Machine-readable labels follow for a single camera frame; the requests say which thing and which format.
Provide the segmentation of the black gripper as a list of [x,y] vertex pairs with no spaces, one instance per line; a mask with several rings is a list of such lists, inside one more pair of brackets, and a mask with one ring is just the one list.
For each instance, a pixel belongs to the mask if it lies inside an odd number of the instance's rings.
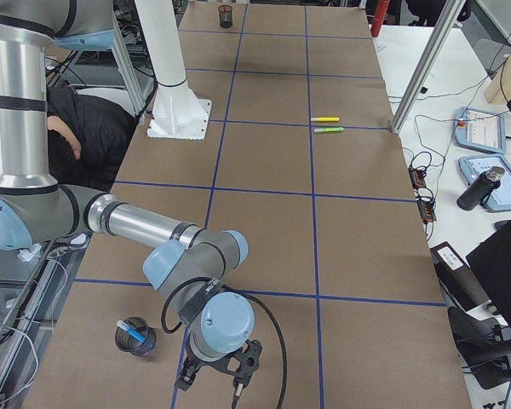
[[190,389],[200,369],[207,365],[206,361],[199,359],[190,349],[186,349],[186,356],[180,374],[175,380],[175,387],[177,389]]

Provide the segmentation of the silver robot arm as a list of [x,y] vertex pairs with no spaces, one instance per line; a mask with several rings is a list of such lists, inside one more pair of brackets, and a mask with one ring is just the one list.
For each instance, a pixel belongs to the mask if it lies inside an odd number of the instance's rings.
[[44,51],[105,50],[116,37],[109,1],[0,1],[0,249],[90,231],[151,248],[143,271],[189,331],[176,380],[188,389],[199,369],[227,372],[241,390],[259,366],[261,345],[250,339],[250,303],[229,291],[223,276],[247,257],[244,236],[213,233],[127,204],[88,187],[61,185],[49,173]]

